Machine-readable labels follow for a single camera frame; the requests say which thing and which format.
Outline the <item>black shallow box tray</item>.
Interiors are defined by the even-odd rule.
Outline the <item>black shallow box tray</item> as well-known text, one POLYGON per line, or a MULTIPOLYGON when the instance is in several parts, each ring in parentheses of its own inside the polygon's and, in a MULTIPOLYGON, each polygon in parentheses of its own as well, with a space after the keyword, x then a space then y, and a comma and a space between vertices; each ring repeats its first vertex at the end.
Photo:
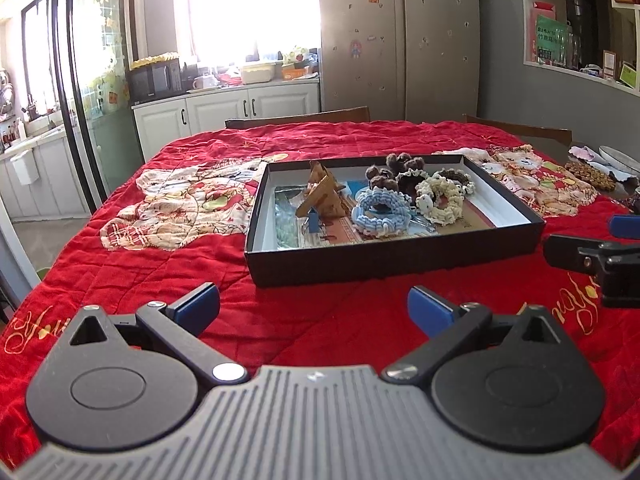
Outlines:
POLYGON ((386 278, 527 255, 544 220, 460 154, 426 155, 401 186, 382 157, 270 162, 245 245, 259 287, 386 278))

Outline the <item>brown fuzzy hair clip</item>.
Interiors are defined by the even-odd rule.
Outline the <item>brown fuzzy hair clip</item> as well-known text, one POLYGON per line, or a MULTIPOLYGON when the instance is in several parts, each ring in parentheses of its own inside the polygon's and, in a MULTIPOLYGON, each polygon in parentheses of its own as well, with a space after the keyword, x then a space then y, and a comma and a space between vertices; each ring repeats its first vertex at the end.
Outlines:
POLYGON ((408 153, 395 153, 386 156, 386 166, 395 177, 409 170, 423 170, 425 162, 422 157, 412 156, 408 153))

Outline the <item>black microwave oven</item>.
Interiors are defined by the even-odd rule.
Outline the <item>black microwave oven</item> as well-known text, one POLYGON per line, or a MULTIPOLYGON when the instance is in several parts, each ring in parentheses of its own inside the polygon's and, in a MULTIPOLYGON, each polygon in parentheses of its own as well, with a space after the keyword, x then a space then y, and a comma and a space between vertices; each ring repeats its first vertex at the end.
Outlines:
POLYGON ((128 84, 134 104, 178 96, 182 92, 180 62, 172 58, 132 68, 128 84))

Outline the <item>cream lace black scrunchie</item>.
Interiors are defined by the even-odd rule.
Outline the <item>cream lace black scrunchie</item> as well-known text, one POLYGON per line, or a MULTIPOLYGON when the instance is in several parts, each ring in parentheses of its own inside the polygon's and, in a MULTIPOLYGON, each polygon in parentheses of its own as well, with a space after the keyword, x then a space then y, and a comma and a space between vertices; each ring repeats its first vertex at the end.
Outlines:
POLYGON ((444 178, 454 182, 458 190, 464 196, 471 196, 475 193, 475 182, 471 177, 460 169, 442 168, 434 172, 434 178, 444 178))

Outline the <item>small dark blue clip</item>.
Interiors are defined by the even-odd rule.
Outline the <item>small dark blue clip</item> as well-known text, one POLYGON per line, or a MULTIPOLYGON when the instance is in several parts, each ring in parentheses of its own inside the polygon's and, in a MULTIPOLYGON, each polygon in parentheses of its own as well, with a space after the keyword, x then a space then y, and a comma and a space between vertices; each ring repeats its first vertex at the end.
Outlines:
POLYGON ((311 208, 307 214, 307 226, 308 232, 311 234, 318 234, 321 231, 321 221, 318 211, 311 208))

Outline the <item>brown cream lace scrunchie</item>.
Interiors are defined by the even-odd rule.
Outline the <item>brown cream lace scrunchie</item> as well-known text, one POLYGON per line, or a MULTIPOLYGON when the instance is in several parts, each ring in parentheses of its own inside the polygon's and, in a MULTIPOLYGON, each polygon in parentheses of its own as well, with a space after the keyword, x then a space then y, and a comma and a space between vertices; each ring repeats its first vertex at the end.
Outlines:
POLYGON ((416 196, 418 196, 416 187, 429 176, 428 172, 423 169, 408 169, 401 172, 396 177, 398 191, 407 195, 410 200, 414 202, 416 200, 416 196))

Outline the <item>green paper notice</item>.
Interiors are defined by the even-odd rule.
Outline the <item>green paper notice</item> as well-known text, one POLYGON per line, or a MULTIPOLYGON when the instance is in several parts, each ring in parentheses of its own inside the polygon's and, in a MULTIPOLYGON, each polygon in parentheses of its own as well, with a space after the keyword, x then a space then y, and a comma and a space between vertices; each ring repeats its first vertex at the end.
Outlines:
POLYGON ((536 60, 539 64, 566 65, 567 24, 538 15, 536 21, 536 60))

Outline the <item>white kitchen cabinet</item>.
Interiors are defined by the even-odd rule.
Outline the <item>white kitchen cabinet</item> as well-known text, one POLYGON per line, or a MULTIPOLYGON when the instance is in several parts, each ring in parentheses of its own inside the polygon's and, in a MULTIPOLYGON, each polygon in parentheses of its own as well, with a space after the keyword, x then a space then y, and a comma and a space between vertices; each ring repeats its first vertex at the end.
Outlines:
POLYGON ((316 114, 320 110, 320 79, 198 90, 138 104, 132 110, 143 159, 150 160, 166 144, 204 131, 220 130, 231 119, 316 114))

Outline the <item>tan triangular hair clip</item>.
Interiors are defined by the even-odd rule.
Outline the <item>tan triangular hair clip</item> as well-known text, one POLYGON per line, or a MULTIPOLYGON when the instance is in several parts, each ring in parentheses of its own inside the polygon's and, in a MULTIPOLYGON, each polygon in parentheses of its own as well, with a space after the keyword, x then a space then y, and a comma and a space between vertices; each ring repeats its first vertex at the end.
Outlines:
POLYGON ((312 160, 310 163, 310 174, 308 178, 308 184, 319 184, 324 178, 328 178, 333 184, 335 192, 341 192, 346 188, 346 185, 341 184, 336 180, 334 174, 329 169, 326 169, 318 160, 312 160))

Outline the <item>wooden chair right side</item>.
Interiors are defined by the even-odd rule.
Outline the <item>wooden chair right side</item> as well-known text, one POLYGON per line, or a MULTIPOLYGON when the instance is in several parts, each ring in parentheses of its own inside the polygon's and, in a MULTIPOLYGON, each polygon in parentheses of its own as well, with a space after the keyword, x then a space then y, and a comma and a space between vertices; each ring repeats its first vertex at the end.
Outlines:
POLYGON ((498 128, 502 131, 512 134, 512 136, 527 136, 528 138, 549 139, 569 148, 573 142, 572 132, 568 129, 555 129, 547 127, 534 127, 528 125, 512 124, 512 122, 498 122, 486 118, 479 118, 472 115, 464 114, 463 121, 467 124, 479 124, 489 127, 498 128))

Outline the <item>cream fluffy scrunchie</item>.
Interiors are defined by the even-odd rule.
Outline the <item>cream fluffy scrunchie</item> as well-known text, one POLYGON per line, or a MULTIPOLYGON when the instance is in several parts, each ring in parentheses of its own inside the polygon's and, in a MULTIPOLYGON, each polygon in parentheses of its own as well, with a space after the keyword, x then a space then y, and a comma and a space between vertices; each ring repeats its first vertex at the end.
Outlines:
POLYGON ((451 226, 462 217, 464 195, 453 180, 428 177, 416 186, 416 208, 429 222, 451 226))

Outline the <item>white mug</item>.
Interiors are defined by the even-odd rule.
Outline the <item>white mug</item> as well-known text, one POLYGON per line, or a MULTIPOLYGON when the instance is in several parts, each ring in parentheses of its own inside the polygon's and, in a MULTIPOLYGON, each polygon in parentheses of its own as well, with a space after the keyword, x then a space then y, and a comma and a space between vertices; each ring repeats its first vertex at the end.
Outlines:
POLYGON ((212 74, 206 74, 197 76, 194 78, 192 89, 193 90, 205 90, 215 88, 218 84, 216 77, 212 74))

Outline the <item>white hanging trash bin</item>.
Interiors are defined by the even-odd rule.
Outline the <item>white hanging trash bin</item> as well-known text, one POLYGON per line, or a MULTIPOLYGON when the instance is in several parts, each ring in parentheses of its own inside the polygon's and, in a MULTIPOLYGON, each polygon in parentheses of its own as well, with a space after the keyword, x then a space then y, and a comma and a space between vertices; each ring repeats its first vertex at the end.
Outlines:
POLYGON ((38 181, 39 171, 31 148, 16 153, 10 158, 10 163, 21 185, 29 186, 38 181))

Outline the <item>dark wooden chair back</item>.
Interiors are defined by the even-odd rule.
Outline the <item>dark wooden chair back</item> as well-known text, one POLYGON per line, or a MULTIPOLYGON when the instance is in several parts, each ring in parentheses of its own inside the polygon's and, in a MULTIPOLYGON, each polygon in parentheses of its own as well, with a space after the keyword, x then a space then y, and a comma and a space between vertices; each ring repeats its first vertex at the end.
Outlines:
POLYGON ((282 116, 255 119, 228 119, 224 125, 227 129, 246 130, 250 128, 289 124, 304 124, 305 122, 326 122, 338 124, 339 122, 370 122, 370 110, 367 106, 346 108, 346 110, 331 110, 317 114, 296 116, 282 116))

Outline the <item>plate of brown nuts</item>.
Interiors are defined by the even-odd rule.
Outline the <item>plate of brown nuts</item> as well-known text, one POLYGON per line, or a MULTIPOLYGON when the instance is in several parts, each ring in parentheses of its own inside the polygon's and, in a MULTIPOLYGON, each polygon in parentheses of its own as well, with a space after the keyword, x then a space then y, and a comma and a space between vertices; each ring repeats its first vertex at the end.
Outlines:
POLYGON ((569 160, 565 164, 565 169, 573 176, 589 183, 594 188, 602 192, 613 192, 616 188, 615 181, 599 169, 593 168, 584 162, 574 162, 569 160))

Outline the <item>red teddy bear quilt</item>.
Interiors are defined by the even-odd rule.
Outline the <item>red teddy bear quilt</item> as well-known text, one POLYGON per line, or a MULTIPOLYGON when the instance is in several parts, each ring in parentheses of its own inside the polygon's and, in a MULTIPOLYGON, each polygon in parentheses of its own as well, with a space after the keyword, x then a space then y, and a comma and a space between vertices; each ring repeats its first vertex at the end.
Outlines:
POLYGON ((341 122, 219 130, 167 144, 92 216, 24 300, 1 337, 1 459, 17 467, 40 442, 26 390, 83 307, 131 314, 204 283, 220 310, 203 341, 249 370, 264 365, 386 367, 423 344, 407 299, 416 285, 497 314, 546 308, 592 366, 605 407, 592 446, 617 467, 639 455, 639 311, 614 308, 608 283, 550 266, 552 235, 608 240, 622 207, 516 136, 466 122, 341 122), (310 162, 362 180, 387 155, 427 171, 457 165, 495 194, 480 228, 435 237, 335 235, 283 250, 258 223, 273 218, 283 177, 310 162))

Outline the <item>silver double door refrigerator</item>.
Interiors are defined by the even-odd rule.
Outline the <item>silver double door refrigerator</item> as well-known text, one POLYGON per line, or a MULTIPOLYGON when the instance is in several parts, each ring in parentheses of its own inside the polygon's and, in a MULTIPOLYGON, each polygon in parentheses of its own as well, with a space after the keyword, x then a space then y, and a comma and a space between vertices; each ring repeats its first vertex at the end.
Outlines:
POLYGON ((480 0, 319 0, 325 110, 442 122, 477 112, 480 0))

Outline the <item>cream storage container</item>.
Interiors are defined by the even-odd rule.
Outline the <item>cream storage container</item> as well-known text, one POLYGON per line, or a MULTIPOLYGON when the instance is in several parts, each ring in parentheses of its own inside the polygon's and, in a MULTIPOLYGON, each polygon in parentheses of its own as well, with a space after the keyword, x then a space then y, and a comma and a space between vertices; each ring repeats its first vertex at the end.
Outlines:
POLYGON ((275 74, 275 62, 251 62, 241 68, 242 84, 263 84, 272 81, 275 74))

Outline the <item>light blue knitted scrunchie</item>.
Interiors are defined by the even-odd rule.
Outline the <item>light blue knitted scrunchie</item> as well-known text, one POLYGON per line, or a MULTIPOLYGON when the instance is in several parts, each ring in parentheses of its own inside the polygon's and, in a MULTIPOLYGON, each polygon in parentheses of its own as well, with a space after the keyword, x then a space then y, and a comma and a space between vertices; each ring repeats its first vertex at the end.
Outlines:
POLYGON ((404 234, 411 220, 410 198, 384 188, 362 188, 352 208, 352 224, 365 235, 376 238, 404 234))

